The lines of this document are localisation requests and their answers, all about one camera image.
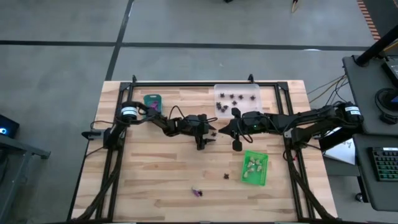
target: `keyboard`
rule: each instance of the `keyboard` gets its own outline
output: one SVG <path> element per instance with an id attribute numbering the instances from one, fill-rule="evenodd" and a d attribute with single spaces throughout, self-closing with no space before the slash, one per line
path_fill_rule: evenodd
<path id="1" fill-rule="evenodd" d="M 378 181 L 398 181 L 398 148 L 371 147 L 370 155 Z"/>

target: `wooden tabletop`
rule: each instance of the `wooden tabletop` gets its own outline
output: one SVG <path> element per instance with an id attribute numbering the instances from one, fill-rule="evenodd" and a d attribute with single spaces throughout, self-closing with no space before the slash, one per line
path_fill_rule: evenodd
<path id="1" fill-rule="evenodd" d="M 294 113 L 310 109 L 304 83 L 287 81 Z M 113 121 L 120 82 L 105 82 L 96 120 Z M 160 94 L 164 114 L 179 105 L 184 115 L 215 116 L 213 87 L 142 87 L 135 88 L 133 100 Z M 263 112 L 278 113 L 274 89 L 261 87 Z M 212 125 L 220 129 L 228 119 Z M 97 123 L 95 128 L 109 124 Z M 122 171 L 114 221 L 116 222 L 272 222 L 296 221 L 296 213 L 287 162 L 282 158 L 282 136 L 257 134 L 252 144 L 243 141 L 244 150 L 268 154 L 265 187 L 240 181 L 244 151 L 232 150 L 233 139 L 218 134 L 215 142 L 197 151 L 193 137 L 167 137 L 152 123 L 131 126 L 127 131 Z M 88 153 L 102 146 L 102 140 L 90 142 Z M 317 149 L 303 150 L 312 192 L 332 215 L 336 216 L 322 154 Z M 78 217 L 98 193 L 103 175 L 106 150 L 85 160 L 72 217 Z M 229 180 L 223 178 L 229 174 Z M 201 189 L 202 197 L 191 188 Z M 305 199 L 300 192 L 304 214 Z"/>

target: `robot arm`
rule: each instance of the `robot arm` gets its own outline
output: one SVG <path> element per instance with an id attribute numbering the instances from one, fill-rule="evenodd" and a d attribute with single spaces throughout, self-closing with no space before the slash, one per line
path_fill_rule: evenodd
<path id="1" fill-rule="evenodd" d="M 145 115 L 146 118 L 138 120 L 137 114 Z M 214 141 L 214 139 L 203 138 L 204 134 L 209 133 L 209 129 L 215 130 L 215 128 L 209 124 L 209 120 L 205 114 L 168 119 L 160 112 L 147 107 L 141 102 L 126 101 L 122 104 L 121 114 L 116 119 L 116 124 L 104 132 L 104 148 L 109 149 L 116 146 L 118 139 L 120 139 L 120 135 L 123 134 L 124 130 L 130 125 L 138 125 L 148 121 L 160 127 L 166 136 L 173 137 L 178 134 L 184 134 L 195 137 L 197 150 L 204 149 L 208 142 Z"/>
<path id="2" fill-rule="evenodd" d="M 241 116 L 241 112 L 237 108 L 232 109 L 232 114 L 234 119 L 229 122 L 229 125 L 221 128 L 219 132 L 230 135 L 235 139 L 233 141 L 235 151 L 242 151 L 240 136 L 252 143 L 251 134 L 284 134 L 291 129 L 287 137 L 292 139 L 294 146 L 303 147 L 316 134 L 323 135 L 337 127 L 356 129 L 363 121 L 358 107 L 352 103 L 324 106 L 320 109 L 293 115 L 250 111 Z M 307 128 L 297 128 L 297 126 L 310 123 L 314 124 Z"/>

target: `wheel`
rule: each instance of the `wheel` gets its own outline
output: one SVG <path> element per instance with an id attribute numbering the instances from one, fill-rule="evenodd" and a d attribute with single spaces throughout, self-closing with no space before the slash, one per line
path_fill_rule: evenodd
<path id="1" fill-rule="evenodd" d="M 358 193 L 355 195 L 355 200 L 359 201 L 359 202 L 363 202 L 363 197 L 362 197 L 362 193 Z"/>

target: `floor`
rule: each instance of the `floor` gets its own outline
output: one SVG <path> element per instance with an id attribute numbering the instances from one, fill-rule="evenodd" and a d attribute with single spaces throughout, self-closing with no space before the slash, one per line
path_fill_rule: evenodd
<path id="1" fill-rule="evenodd" d="M 356 0 L 301 0 L 294 14 L 290 4 L 0 0 L 0 113 L 21 123 L 22 142 L 52 152 L 29 166 L 13 222 L 67 218 L 87 144 L 80 133 L 94 118 L 104 80 L 242 80 L 252 73 L 304 80 L 310 91 L 344 74 L 342 57 L 374 43 Z M 348 85 L 339 93 L 352 100 Z M 355 178 L 330 183 L 342 219 L 397 220 L 398 213 L 355 202 Z"/>

